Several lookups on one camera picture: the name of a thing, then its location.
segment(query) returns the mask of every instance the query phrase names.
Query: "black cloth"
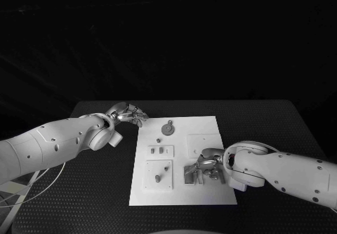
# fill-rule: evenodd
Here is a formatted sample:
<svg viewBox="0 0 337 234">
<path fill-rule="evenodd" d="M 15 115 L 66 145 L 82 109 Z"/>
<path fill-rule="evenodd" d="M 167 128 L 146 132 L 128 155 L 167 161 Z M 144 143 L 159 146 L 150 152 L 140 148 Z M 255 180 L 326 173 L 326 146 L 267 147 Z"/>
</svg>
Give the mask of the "black cloth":
<svg viewBox="0 0 337 234">
<path fill-rule="evenodd" d="M 71 117 L 105 112 L 118 101 L 82 101 Z M 216 116 L 223 146 L 254 140 L 284 152 L 326 160 L 323 150 L 287 100 L 133 101 L 150 117 Z M 51 189 L 22 205 L 13 233 L 148 234 L 174 229 L 220 233 L 337 233 L 330 208 L 261 188 L 235 190 L 238 205 L 128 206 L 138 128 L 121 123 L 117 148 L 85 150 L 65 165 Z M 32 187 L 27 198 L 49 185 L 61 166 Z"/>
</svg>

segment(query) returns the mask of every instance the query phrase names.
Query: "black background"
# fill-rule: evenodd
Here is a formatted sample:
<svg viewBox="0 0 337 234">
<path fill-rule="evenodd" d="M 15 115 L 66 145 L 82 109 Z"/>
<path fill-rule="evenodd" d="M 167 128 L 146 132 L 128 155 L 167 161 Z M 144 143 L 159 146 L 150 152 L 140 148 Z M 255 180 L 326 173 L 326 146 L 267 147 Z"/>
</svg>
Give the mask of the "black background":
<svg viewBox="0 0 337 234">
<path fill-rule="evenodd" d="M 0 5 L 2 139 L 81 100 L 287 99 L 336 159 L 336 3 Z"/>
</svg>

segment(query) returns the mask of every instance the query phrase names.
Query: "table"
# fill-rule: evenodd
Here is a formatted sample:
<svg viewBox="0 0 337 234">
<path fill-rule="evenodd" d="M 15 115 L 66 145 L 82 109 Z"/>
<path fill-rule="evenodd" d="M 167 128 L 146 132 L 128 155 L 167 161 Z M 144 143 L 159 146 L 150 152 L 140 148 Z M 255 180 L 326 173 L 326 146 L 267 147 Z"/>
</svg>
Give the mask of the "table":
<svg viewBox="0 0 337 234">
<path fill-rule="evenodd" d="M 82 101 L 71 117 L 105 112 L 120 101 Z M 242 140 L 284 152 L 327 160 L 288 100 L 131 101 L 150 117 L 216 116 L 225 147 Z M 117 148 L 85 150 L 65 165 L 52 188 L 22 205 L 13 233 L 148 234 L 195 229 L 220 233 L 337 233 L 337 214 L 326 207 L 261 188 L 235 190 L 238 205 L 128 206 L 137 148 L 137 126 L 121 123 Z M 32 187 L 27 198 L 49 185 L 62 166 Z"/>
</svg>

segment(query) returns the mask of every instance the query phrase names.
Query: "robotic hand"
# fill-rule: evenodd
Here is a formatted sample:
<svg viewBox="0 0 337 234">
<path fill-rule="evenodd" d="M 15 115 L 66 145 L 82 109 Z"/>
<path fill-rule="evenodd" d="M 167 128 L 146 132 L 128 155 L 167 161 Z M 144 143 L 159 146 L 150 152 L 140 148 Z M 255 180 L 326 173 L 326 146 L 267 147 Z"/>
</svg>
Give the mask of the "robotic hand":
<svg viewBox="0 0 337 234">
<path fill-rule="evenodd" d="M 0 141 L 0 185 L 25 174 L 55 167 L 87 149 L 117 146 L 123 136 L 114 130 L 121 122 L 138 127 L 148 119 L 141 109 L 118 103 L 107 113 L 94 113 L 43 124 L 12 139 Z"/>
<path fill-rule="evenodd" d="M 280 152 L 271 146 L 242 141 L 225 150 L 205 149 L 197 162 L 184 174 L 202 170 L 215 178 L 219 165 L 229 174 L 229 186 L 246 191 L 246 186 L 262 187 L 265 180 L 290 195 L 337 208 L 337 165 L 323 160 Z"/>
</svg>

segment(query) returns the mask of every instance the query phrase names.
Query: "black table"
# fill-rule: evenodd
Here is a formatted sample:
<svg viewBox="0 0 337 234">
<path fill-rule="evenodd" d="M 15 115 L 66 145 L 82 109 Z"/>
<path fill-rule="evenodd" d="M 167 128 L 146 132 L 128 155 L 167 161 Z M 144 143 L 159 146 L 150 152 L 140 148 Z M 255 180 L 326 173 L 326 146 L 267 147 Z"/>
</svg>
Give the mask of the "black table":
<svg viewBox="0 0 337 234">
<path fill-rule="evenodd" d="M 105 112 L 118 101 L 82 101 L 71 117 Z M 216 116 L 223 146 L 264 142 L 284 152 L 327 160 L 292 103 L 287 100 L 133 101 L 150 117 Z M 23 204 L 13 233 L 147 234 L 174 229 L 220 233 L 337 233 L 337 214 L 274 189 L 235 190 L 238 205 L 128 206 L 138 128 L 121 123 L 117 148 L 87 150 L 66 163 L 51 189 Z M 49 185 L 51 169 L 27 198 Z"/>
</svg>

